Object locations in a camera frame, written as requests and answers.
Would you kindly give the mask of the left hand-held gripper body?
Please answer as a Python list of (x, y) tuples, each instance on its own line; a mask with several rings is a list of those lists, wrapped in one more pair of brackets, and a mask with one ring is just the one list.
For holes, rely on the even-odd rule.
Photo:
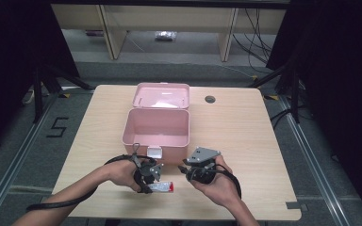
[(134, 179), (138, 185), (150, 185), (159, 182), (163, 164), (157, 163), (155, 159), (140, 163), (140, 167), (134, 173)]

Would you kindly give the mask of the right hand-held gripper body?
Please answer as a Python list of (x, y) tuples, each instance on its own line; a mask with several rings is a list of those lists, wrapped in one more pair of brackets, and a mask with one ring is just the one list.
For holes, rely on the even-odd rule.
[(215, 157), (220, 154), (220, 151), (197, 147), (190, 157), (184, 159), (184, 164), (188, 169), (188, 174), (185, 174), (187, 180), (210, 184), (216, 175)]

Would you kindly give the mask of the white and red ointment tube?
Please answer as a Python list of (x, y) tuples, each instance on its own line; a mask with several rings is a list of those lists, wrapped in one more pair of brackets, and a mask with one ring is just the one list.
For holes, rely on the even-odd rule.
[(173, 192), (172, 182), (159, 182), (148, 185), (153, 192)]

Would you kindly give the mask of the pink storage box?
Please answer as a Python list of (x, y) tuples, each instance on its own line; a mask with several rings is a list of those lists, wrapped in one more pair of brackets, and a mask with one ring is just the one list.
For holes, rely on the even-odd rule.
[(128, 153), (179, 164), (188, 155), (189, 85), (139, 83), (123, 130)]

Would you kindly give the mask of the person's left hand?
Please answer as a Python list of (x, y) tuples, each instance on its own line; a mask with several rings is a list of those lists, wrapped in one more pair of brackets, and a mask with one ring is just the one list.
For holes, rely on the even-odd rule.
[(127, 186), (135, 192), (140, 192), (141, 188), (134, 179), (136, 165), (128, 160), (116, 161), (107, 164), (108, 180), (116, 186)]

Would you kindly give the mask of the person's right hand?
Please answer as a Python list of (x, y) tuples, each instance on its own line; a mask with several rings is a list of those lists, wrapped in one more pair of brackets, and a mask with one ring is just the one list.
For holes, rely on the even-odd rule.
[(214, 203), (228, 210), (239, 208), (242, 205), (242, 199), (238, 194), (236, 185), (222, 173), (217, 173), (209, 185), (194, 180), (191, 181), (191, 184)]

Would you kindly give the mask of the black metal stand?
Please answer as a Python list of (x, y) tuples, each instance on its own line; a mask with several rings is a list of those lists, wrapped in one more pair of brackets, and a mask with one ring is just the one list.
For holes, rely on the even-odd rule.
[(290, 108), (286, 110), (290, 113), (296, 123), (299, 123), (298, 115), (298, 96), (299, 96), (299, 76), (292, 63), (286, 63), (280, 68), (276, 69), (272, 73), (267, 74), (261, 79), (257, 79), (253, 84), (249, 85), (249, 88), (258, 88), (265, 83), (271, 81), (275, 77), (279, 77), (279, 80), (275, 86), (275, 91), (278, 94), (286, 94), (288, 91), (291, 94)]
[(42, 116), (43, 103), (42, 103), (42, 87), (46, 87), (49, 93), (59, 94), (62, 92), (61, 85), (58, 82), (58, 77), (77, 85), (85, 90), (93, 90), (94, 87), (83, 82), (78, 76), (66, 73), (58, 67), (42, 64), (37, 66), (33, 72), (33, 88), (34, 88), (34, 105), (36, 123)]

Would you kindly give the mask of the clear plastic bag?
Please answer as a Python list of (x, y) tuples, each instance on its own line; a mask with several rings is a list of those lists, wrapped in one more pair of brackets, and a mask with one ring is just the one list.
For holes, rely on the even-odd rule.
[(176, 39), (176, 32), (174, 31), (157, 31), (155, 33), (156, 40), (173, 41)]

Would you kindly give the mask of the light wooden shelf unit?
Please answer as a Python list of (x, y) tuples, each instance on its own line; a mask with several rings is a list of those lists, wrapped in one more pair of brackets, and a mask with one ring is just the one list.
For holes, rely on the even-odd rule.
[(62, 29), (101, 30), (108, 55), (119, 57), (129, 31), (215, 33), (220, 59), (228, 60), (235, 33), (275, 35), (285, 16), (283, 9), (134, 7), (54, 4)]

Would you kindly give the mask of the dark curtain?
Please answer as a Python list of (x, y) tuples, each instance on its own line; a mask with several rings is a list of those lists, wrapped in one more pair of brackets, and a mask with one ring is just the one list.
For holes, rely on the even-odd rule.
[(51, 4), (46, 0), (0, 0), (0, 137), (33, 75), (54, 76), (49, 66), (78, 76)]
[(296, 71), (311, 111), (362, 199), (362, 0), (289, 0), (269, 68), (291, 57), (302, 37)]

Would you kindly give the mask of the aluminium floor rail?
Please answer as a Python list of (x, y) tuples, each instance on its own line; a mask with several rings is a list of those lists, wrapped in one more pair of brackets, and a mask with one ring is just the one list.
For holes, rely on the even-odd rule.
[(23, 141), (22, 145), (18, 149), (17, 153), (14, 155), (14, 158), (8, 165), (7, 170), (3, 178), (0, 180), (0, 207), (7, 196), (9, 189), (17, 177), (25, 159), (27, 158), (32, 145), (34, 144), (38, 133), (40, 132), (47, 115), (52, 108), (53, 104), (55, 103), (56, 99), (58, 98), (57, 94), (50, 94), (46, 100), (46, 103), (42, 109), (42, 113), (40, 117), (32, 124), (30, 127), (25, 140)]
[(328, 179), (326, 178), (321, 165), (315, 156), (301, 125), (293, 118), (291, 114), (291, 104), (284, 96), (280, 97), (280, 104), (284, 110), (288, 110), (288, 124), (294, 134), (300, 149), (304, 155), (304, 159), (313, 175), (316, 185), (323, 197), (323, 200), (337, 226), (352, 226), (348, 220), (345, 211), (336, 195), (336, 192), (331, 187)]

